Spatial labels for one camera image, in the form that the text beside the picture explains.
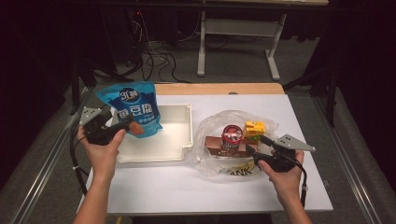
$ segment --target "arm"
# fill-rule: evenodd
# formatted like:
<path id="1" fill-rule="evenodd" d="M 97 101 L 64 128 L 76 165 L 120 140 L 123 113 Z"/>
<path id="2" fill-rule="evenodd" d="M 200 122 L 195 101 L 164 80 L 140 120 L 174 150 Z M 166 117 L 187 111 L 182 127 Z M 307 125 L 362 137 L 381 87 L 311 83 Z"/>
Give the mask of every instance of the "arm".
<path id="1" fill-rule="evenodd" d="M 119 145 L 125 136 L 125 130 L 120 130 L 107 146 L 90 144 L 84 136 L 83 129 L 78 130 L 78 139 L 85 147 L 90 158 L 93 178 L 92 184 L 78 210 L 73 223 L 105 223 L 108 193 L 111 179 L 115 174 L 116 158 Z"/>
<path id="2" fill-rule="evenodd" d="M 304 153 L 301 150 L 296 150 L 296 159 L 303 164 Z M 289 222 L 292 224 L 312 223 L 300 202 L 299 187 L 302 173 L 300 168 L 295 166 L 287 173 L 277 173 L 265 161 L 259 161 L 259 165 L 270 176 L 277 198 L 285 209 Z"/>

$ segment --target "wire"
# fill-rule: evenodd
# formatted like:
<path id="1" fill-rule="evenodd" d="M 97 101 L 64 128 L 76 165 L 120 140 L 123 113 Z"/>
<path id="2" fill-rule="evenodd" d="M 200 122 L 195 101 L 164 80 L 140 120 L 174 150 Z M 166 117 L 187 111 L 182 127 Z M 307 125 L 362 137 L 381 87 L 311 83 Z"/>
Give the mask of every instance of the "wire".
<path id="1" fill-rule="evenodd" d="M 160 46 L 157 47 L 157 48 L 154 48 L 154 47 L 152 47 L 152 45 L 150 45 L 152 51 L 157 50 L 157 49 L 161 49 L 163 47 L 163 44 L 165 43 L 165 41 L 159 41 L 159 40 L 150 40 L 149 42 L 150 43 L 159 43 L 160 44 Z"/>
<path id="2" fill-rule="evenodd" d="M 150 50 L 148 50 L 147 52 L 143 52 L 143 53 L 145 53 L 145 54 L 147 54 L 147 55 L 149 56 L 149 58 L 146 59 L 146 64 L 148 64 L 148 65 L 151 66 L 150 73 L 152 72 L 154 66 L 160 66 L 159 72 L 158 72 L 158 76 L 159 76 L 160 80 L 161 80 L 162 82 L 172 82 L 172 81 L 167 81 L 167 80 L 165 80 L 165 79 L 163 78 L 163 76 L 162 76 L 162 71 L 163 71 L 163 69 L 164 69 L 165 67 L 167 67 L 169 64 L 173 63 L 173 67 L 172 67 L 172 71 L 171 71 L 171 76 L 172 76 L 172 78 L 173 78 L 176 82 L 179 82 L 179 83 L 191 83 L 191 82 L 189 82 L 189 81 L 187 81 L 187 80 L 179 79 L 179 78 L 177 78 L 177 77 L 175 76 L 175 71 L 176 71 L 176 68 L 177 68 L 177 64 L 176 64 L 175 56 L 174 56 L 173 54 L 171 54 L 171 53 L 166 53 L 166 52 L 160 52 L 160 51 L 158 51 L 158 50 L 157 50 L 156 52 L 157 52 L 157 54 L 156 54 L 156 55 L 157 55 L 157 58 L 160 58 L 160 59 L 161 59 L 161 62 L 158 63 L 158 64 L 155 64 L 154 59 L 153 59 L 153 57 L 152 57 L 152 54 L 150 53 Z"/>
<path id="3" fill-rule="evenodd" d="M 140 13 L 140 17 L 142 18 L 144 30 L 146 31 L 146 37 L 147 37 L 147 40 L 148 40 L 148 44 L 151 46 L 151 50 L 154 52 L 154 54 L 155 54 L 157 57 L 159 57 L 159 56 L 157 55 L 157 52 L 155 52 L 154 47 L 152 47 L 151 42 L 149 41 L 149 32 L 148 32 L 148 28 L 147 28 L 146 23 L 145 23 L 145 18 L 143 18 L 143 13 L 142 13 L 142 11 L 141 11 L 140 9 L 139 9 L 139 13 Z"/>
<path id="4" fill-rule="evenodd" d="M 184 39 L 183 41 L 180 41 L 179 44 L 183 45 L 183 46 L 187 46 L 187 47 L 191 47 L 191 46 L 197 46 L 201 43 L 201 40 L 199 38 L 197 38 L 199 35 L 195 35 L 190 39 Z"/>
<path id="5" fill-rule="evenodd" d="M 130 82 L 130 81 L 134 81 L 133 79 L 129 79 L 127 78 L 127 76 L 133 74 L 134 72 L 136 72 L 141 66 L 143 65 L 143 59 L 142 57 L 139 57 L 137 63 L 134 65 L 134 68 L 130 69 L 129 71 L 123 73 L 123 74 L 118 74 L 116 72 L 113 71 L 109 71 L 109 70 L 105 70 L 104 68 L 99 68 L 99 70 L 101 70 L 102 72 L 104 72 L 107 76 L 103 76 L 99 73 L 97 73 L 96 71 L 93 71 L 96 77 L 102 78 L 102 79 L 118 79 L 120 81 L 123 82 Z"/>
<path id="6" fill-rule="evenodd" d="M 216 38 L 216 37 L 220 37 L 220 35 L 209 35 L 208 37 L 214 37 L 214 38 Z M 211 47 L 211 46 L 209 46 L 209 45 L 207 44 L 207 41 L 205 42 L 205 47 L 210 48 L 210 49 L 222 49 L 222 48 L 224 48 L 224 47 L 228 44 L 228 41 L 230 40 L 230 37 L 228 37 L 228 36 L 226 35 L 226 36 L 223 37 L 221 40 L 225 40 L 225 42 L 222 43 L 222 44 L 221 44 L 220 46 L 218 46 L 218 47 Z"/>
<path id="7" fill-rule="evenodd" d="M 198 36 L 198 35 L 196 34 L 196 32 L 197 32 L 197 30 L 198 30 L 198 25 L 199 25 L 200 21 L 201 21 L 201 12 L 198 12 L 198 20 L 197 20 L 197 23 L 196 23 L 196 25 L 195 25 L 194 31 L 191 33 L 191 35 L 190 35 L 189 37 L 186 37 L 186 38 L 184 38 L 184 39 L 180 39 L 180 40 L 178 40 L 178 42 L 183 42 L 183 41 L 186 41 L 186 40 L 190 40 L 190 39 L 193 39 L 193 38 L 195 38 L 196 36 Z"/>
<path id="8" fill-rule="evenodd" d="M 251 37 L 244 37 L 245 39 L 247 39 L 247 40 L 244 40 L 244 39 L 234 38 L 236 36 L 238 36 L 238 35 L 230 35 L 229 40 L 231 40 L 235 43 L 249 44 L 249 43 L 254 43 L 254 42 L 260 41 L 261 39 L 264 38 L 264 36 L 251 36 Z"/>
<path id="9" fill-rule="evenodd" d="M 278 155 L 280 155 L 281 157 L 285 158 L 288 161 L 292 161 L 303 172 L 304 178 L 303 178 L 303 184 L 301 187 L 301 204 L 303 205 L 303 207 L 305 207 L 306 192 L 308 191 L 308 186 L 306 185 L 306 179 L 307 179 L 306 170 L 304 169 L 303 165 L 299 161 L 294 160 L 282 153 L 278 153 Z"/>
<path id="10" fill-rule="evenodd" d="M 134 35 L 136 34 L 137 28 L 140 28 L 140 36 L 139 36 L 139 40 L 137 41 L 137 43 L 140 43 L 142 41 L 142 36 L 143 36 L 143 29 L 142 26 L 140 26 L 140 24 L 136 21 L 131 21 L 131 23 L 136 25 L 136 29 L 134 29 Z M 131 37 L 131 41 L 134 42 L 134 36 L 130 36 Z"/>
<path id="11" fill-rule="evenodd" d="M 148 52 L 147 54 L 148 54 L 149 58 L 151 59 L 151 68 L 150 68 L 150 70 L 149 70 L 148 77 L 145 77 L 144 70 L 143 70 L 143 66 L 142 66 L 142 78 L 143 78 L 143 80 L 145 80 L 145 81 L 149 80 L 149 78 L 150 78 L 151 75 L 152 75 L 152 71 L 154 70 L 154 59 L 152 58 L 152 55 L 151 55 L 150 52 Z"/>
<path id="12" fill-rule="evenodd" d="M 82 175 L 81 175 L 81 171 L 82 171 L 84 174 L 87 174 L 87 172 L 83 171 L 83 170 L 79 167 L 79 165 L 78 165 L 78 160 L 77 160 L 77 157 L 76 157 L 76 146 L 77 146 L 77 144 L 78 144 L 83 138 L 82 138 L 82 139 L 79 139 L 79 140 L 76 142 L 75 145 L 73 144 L 74 139 L 75 139 L 75 137 L 76 137 L 76 135 L 77 135 L 77 133 L 78 133 L 78 131 L 77 131 L 77 126 L 78 126 L 78 121 L 76 121 L 76 122 L 73 124 L 73 126 L 72 126 L 72 132 L 70 133 L 70 157 L 71 157 L 72 162 L 73 162 L 73 170 L 76 172 L 76 176 L 77 176 L 78 183 L 79 183 L 79 185 L 80 185 L 80 187 L 81 187 L 81 189 L 82 189 L 83 194 L 86 195 L 86 194 L 87 194 L 87 187 L 85 186 L 84 180 L 83 180 Z"/>
<path id="13" fill-rule="evenodd" d="M 118 74 L 118 73 L 116 73 L 116 72 L 114 72 L 114 71 L 107 70 L 106 68 L 104 68 L 104 67 L 103 67 L 102 65 L 100 65 L 99 63 L 95 63 L 95 62 L 93 62 L 93 61 L 91 61 L 91 60 L 82 59 L 82 61 L 83 61 L 85 64 L 87 64 L 90 68 L 97 68 L 98 70 L 104 72 L 105 74 L 107 74 L 107 75 L 109 75 L 110 77 L 113 77 L 113 78 L 115 78 L 115 79 L 117 79 L 117 80 L 119 80 L 119 81 L 123 81 L 123 82 L 131 82 L 131 81 L 134 81 L 132 78 L 127 78 L 127 77 L 125 77 L 125 76 L 127 76 L 126 73 L 120 75 L 120 74 Z"/>

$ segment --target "tabletop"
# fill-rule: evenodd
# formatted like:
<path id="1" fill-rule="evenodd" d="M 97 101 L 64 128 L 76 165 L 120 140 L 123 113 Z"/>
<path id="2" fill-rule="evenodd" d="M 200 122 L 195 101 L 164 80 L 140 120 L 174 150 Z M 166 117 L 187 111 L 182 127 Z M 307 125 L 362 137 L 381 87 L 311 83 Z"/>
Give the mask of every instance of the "tabletop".
<path id="1" fill-rule="evenodd" d="M 156 85 L 158 105 L 191 104 L 193 133 L 197 132 L 203 119 L 222 111 L 235 110 L 274 120 L 278 123 L 276 132 L 279 136 L 288 133 L 304 141 L 289 98 L 279 87 L 278 84 L 264 83 Z M 257 89 L 269 94 L 258 93 Z M 228 94 L 230 91 L 239 94 Z M 246 214 L 283 210 L 266 174 L 207 176 L 192 167 L 190 162 L 184 160 L 117 164 L 107 212 L 116 216 L 158 216 Z M 332 210 L 329 196 L 309 152 L 305 153 L 304 168 L 309 175 L 305 209 Z M 92 175 L 87 182 L 88 186 L 91 181 Z"/>

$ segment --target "metal rail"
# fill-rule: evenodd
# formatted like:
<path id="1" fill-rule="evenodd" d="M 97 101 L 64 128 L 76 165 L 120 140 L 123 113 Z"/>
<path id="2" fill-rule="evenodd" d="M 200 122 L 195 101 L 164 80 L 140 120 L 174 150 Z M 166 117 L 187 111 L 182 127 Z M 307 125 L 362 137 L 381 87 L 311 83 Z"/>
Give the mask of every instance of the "metal rail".
<path id="1" fill-rule="evenodd" d="M 319 114 L 323 122 L 326 124 L 326 127 L 330 133 L 330 136 L 332 137 L 333 142 L 335 143 L 338 159 L 341 162 L 341 166 L 346 174 L 346 178 L 349 182 L 350 187 L 353 190 L 353 193 L 355 194 L 355 197 L 359 203 L 359 206 L 361 207 L 361 211 L 363 212 L 367 220 L 367 223 L 369 224 L 382 223 L 381 220 L 379 219 L 377 212 L 375 211 L 375 208 L 370 200 L 369 195 L 367 194 L 366 188 L 359 179 L 359 176 L 356 173 L 355 168 L 349 159 L 349 156 L 347 155 L 347 151 L 343 147 L 343 144 L 337 134 L 337 131 L 335 130 L 334 127 L 332 127 L 332 125 L 329 123 L 329 121 L 325 116 L 326 113 L 323 103 L 320 101 L 318 97 L 314 97 L 313 102 L 315 107 L 319 111 Z"/>
<path id="2" fill-rule="evenodd" d="M 46 161 L 44 162 L 43 167 L 40 170 L 40 173 L 38 174 L 37 178 L 35 179 L 34 184 L 30 188 L 29 192 L 27 193 L 25 199 L 23 200 L 23 203 L 21 204 L 20 208 L 18 209 L 18 212 L 12 218 L 12 221 L 10 223 L 26 223 L 30 214 L 33 211 L 33 208 L 35 207 L 35 203 L 37 202 L 38 198 L 41 195 L 41 192 L 43 191 L 44 187 L 46 187 L 46 184 L 48 180 L 50 179 L 50 175 L 52 174 L 53 169 L 55 168 L 55 165 L 57 161 L 59 160 L 60 156 L 62 155 L 63 148 L 64 148 L 64 141 L 69 137 L 70 134 L 70 129 L 72 124 L 75 122 L 76 119 L 78 119 L 79 115 L 81 114 L 82 107 L 83 105 L 86 104 L 89 96 L 93 92 L 93 89 L 85 88 L 82 92 L 82 102 L 80 106 L 78 107 L 78 112 L 75 113 L 75 115 L 71 116 L 69 118 L 69 121 L 67 121 L 66 125 L 64 126 L 64 129 L 62 130 L 61 134 L 58 136 L 56 139 L 54 146 L 52 147 L 51 152 L 49 153 Z"/>

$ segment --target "black cable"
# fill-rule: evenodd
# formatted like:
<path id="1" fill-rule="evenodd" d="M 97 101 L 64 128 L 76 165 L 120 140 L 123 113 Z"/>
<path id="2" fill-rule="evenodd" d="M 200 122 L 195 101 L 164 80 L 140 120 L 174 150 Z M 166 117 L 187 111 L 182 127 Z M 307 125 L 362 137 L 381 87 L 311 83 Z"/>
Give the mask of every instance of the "black cable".
<path id="1" fill-rule="evenodd" d="M 198 39 L 197 37 L 198 37 L 198 35 L 194 36 L 194 37 L 192 37 L 190 39 L 186 39 L 186 40 L 180 41 L 178 43 L 183 45 L 183 46 L 187 46 L 187 47 L 197 46 L 197 45 L 200 45 L 200 43 L 201 43 L 201 40 Z"/>
<path id="2" fill-rule="evenodd" d="M 79 167 L 78 160 L 76 158 L 76 146 L 83 138 L 79 139 L 76 142 L 75 145 L 73 144 L 74 138 L 75 138 L 75 136 L 77 135 L 77 132 L 78 132 L 76 130 L 77 126 L 78 126 L 78 122 L 74 123 L 73 126 L 72 126 L 72 132 L 70 133 L 70 157 L 71 157 L 72 162 L 73 162 L 73 170 L 76 172 L 78 183 L 79 183 L 79 185 L 80 185 L 80 187 L 82 189 L 82 192 L 84 193 L 84 195 L 86 195 L 87 194 L 87 187 L 85 186 L 84 180 L 83 180 L 82 175 L 81 175 L 81 170 L 82 169 Z"/>
<path id="3" fill-rule="evenodd" d="M 231 41 L 233 41 L 235 43 L 242 43 L 242 44 L 254 43 L 254 42 L 257 42 L 257 41 L 262 40 L 264 38 L 264 36 L 253 36 L 249 40 L 242 40 L 242 39 L 233 38 L 234 36 L 236 36 L 236 35 L 231 35 L 229 37 L 229 40 L 231 40 Z"/>
<path id="4" fill-rule="evenodd" d="M 199 11 L 198 12 L 198 20 L 195 25 L 195 29 L 192 31 L 191 35 L 189 35 L 187 38 L 179 39 L 177 42 L 182 43 L 183 41 L 194 39 L 196 36 L 200 36 L 200 34 L 196 34 L 196 32 L 198 30 L 199 24 L 201 23 L 201 15 L 202 15 L 202 13 Z"/>
<path id="5" fill-rule="evenodd" d="M 301 204 L 303 205 L 303 207 L 305 207 L 306 192 L 308 191 L 308 186 L 306 185 L 306 179 L 307 179 L 306 170 L 304 169 L 303 165 L 299 161 L 293 160 L 292 158 L 290 158 L 284 154 L 281 154 L 281 153 L 278 153 L 278 155 L 287 159 L 288 161 L 292 161 L 303 172 L 304 178 L 303 178 L 303 184 L 301 186 L 301 199 L 300 200 L 301 200 Z"/>
<path id="6" fill-rule="evenodd" d="M 90 174 L 88 174 L 88 172 L 86 172 L 84 169 L 82 169 L 81 167 L 79 168 L 79 170 L 85 175 L 85 176 L 89 176 Z"/>
<path id="7" fill-rule="evenodd" d="M 113 72 L 111 70 L 107 70 L 106 68 L 104 68 L 102 65 L 92 62 L 88 59 L 82 59 L 82 61 L 87 64 L 94 72 L 94 69 L 98 69 L 102 72 L 104 72 L 106 75 L 109 75 L 110 77 L 115 78 L 116 80 L 122 81 L 122 82 L 133 82 L 134 80 L 132 78 L 127 78 L 124 77 L 116 72 Z"/>
<path id="8" fill-rule="evenodd" d="M 172 77 L 173 77 L 177 82 L 181 82 L 181 83 L 191 83 L 191 82 L 189 82 L 189 81 L 176 78 L 176 76 L 175 76 L 175 70 L 176 70 L 176 59 L 175 59 L 175 56 L 173 56 L 173 54 L 171 54 L 171 53 L 164 53 L 164 54 L 165 54 L 165 55 L 171 56 L 172 59 L 173 59 L 173 61 L 174 61 L 174 68 L 172 69 L 172 73 L 171 73 Z"/>
<path id="9" fill-rule="evenodd" d="M 208 38 L 209 37 L 212 37 L 212 38 L 219 38 L 220 37 L 220 35 L 209 35 L 208 36 Z M 221 46 L 219 46 L 219 47 L 211 47 L 211 46 L 209 46 L 206 42 L 205 42 L 205 47 L 207 47 L 207 48 L 209 48 L 209 49 L 222 49 L 222 48 L 224 48 L 227 44 L 228 44 L 228 42 L 229 42 L 229 40 L 230 40 L 230 37 L 229 36 L 225 36 L 225 37 L 223 37 L 223 38 L 221 38 L 220 39 L 221 41 L 223 41 L 223 40 L 225 40 L 225 42 L 221 45 Z"/>
<path id="10" fill-rule="evenodd" d="M 165 65 L 162 66 L 162 67 L 160 68 L 160 70 L 158 71 L 158 77 L 160 78 L 160 80 L 161 80 L 162 82 L 169 82 L 169 81 L 166 81 L 165 79 L 163 79 L 163 77 L 161 76 L 161 71 L 162 71 L 166 66 L 168 66 L 168 65 L 170 64 L 170 62 L 169 62 L 168 58 L 166 57 L 166 55 L 165 55 L 164 59 L 165 59 L 165 61 L 164 61 L 164 62 L 165 62 Z"/>
<path id="11" fill-rule="evenodd" d="M 150 73 L 148 74 L 148 77 L 147 77 L 147 78 L 144 78 L 144 80 L 147 81 L 147 80 L 149 80 L 149 78 L 151 77 L 151 74 L 152 74 L 152 71 L 153 71 L 153 69 L 154 69 L 154 66 L 161 66 L 161 65 L 167 63 L 167 58 L 166 58 L 166 57 L 163 57 L 163 56 L 160 56 L 162 53 L 160 53 L 160 55 L 158 55 L 158 54 L 156 53 L 157 57 L 158 57 L 158 58 L 161 58 L 161 59 L 164 59 L 164 61 L 161 62 L 161 63 L 159 63 L 159 64 L 155 64 L 153 55 L 151 54 L 151 52 L 150 52 L 149 50 L 148 50 L 147 52 L 143 52 L 143 53 L 145 53 L 145 54 L 147 54 L 147 55 L 149 56 L 149 58 L 146 59 L 146 64 L 148 64 L 149 66 L 151 66 L 151 68 L 150 68 Z"/>
<path id="12" fill-rule="evenodd" d="M 159 47 L 157 47 L 157 48 L 154 48 L 154 47 L 152 47 L 152 44 L 151 44 L 151 43 L 161 43 L 161 45 L 160 45 Z M 149 39 L 148 39 L 148 42 L 146 43 L 146 50 L 149 51 L 149 48 L 148 48 L 148 45 L 149 45 L 150 48 L 151 48 L 151 50 L 155 52 L 156 50 L 163 48 L 163 44 L 164 44 L 164 43 L 165 43 L 164 41 L 160 41 L 160 40 L 149 40 Z"/>
<path id="13" fill-rule="evenodd" d="M 116 72 L 106 70 L 103 67 L 99 68 L 98 70 L 105 73 L 106 74 L 105 76 L 95 72 L 94 70 L 93 70 L 93 73 L 95 74 L 96 77 L 99 77 L 102 79 L 117 79 L 117 80 L 120 80 L 123 82 L 130 82 L 130 81 L 134 81 L 134 80 L 127 78 L 127 76 L 129 76 L 129 75 L 133 74 L 134 72 L 136 72 L 137 70 L 139 70 L 142 67 L 142 65 L 143 65 L 143 59 L 142 59 L 142 57 L 139 57 L 138 61 L 134 64 L 134 67 L 125 73 L 118 74 Z"/>
<path id="14" fill-rule="evenodd" d="M 151 68 L 150 68 L 150 70 L 149 70 L 149 73 L 148 73 L 148 77 L 145 77 L 145 74 L 144 74 L 144 71 L 143 71 L 143 66 L 142 66 L 142 78 L 143 78 L 143 80 L 145 80 L 145 81 L 148 81 L 149 80 L 149 78 L 151 77 L 151 75 L 152 75 L 152 71 L 154 70 L 154 59 L 152 58 L 152 55 L 151 55 L 151 53 L 148 51 L 148 56 L 149 56 L 149 58 L 151 59 Z"/>

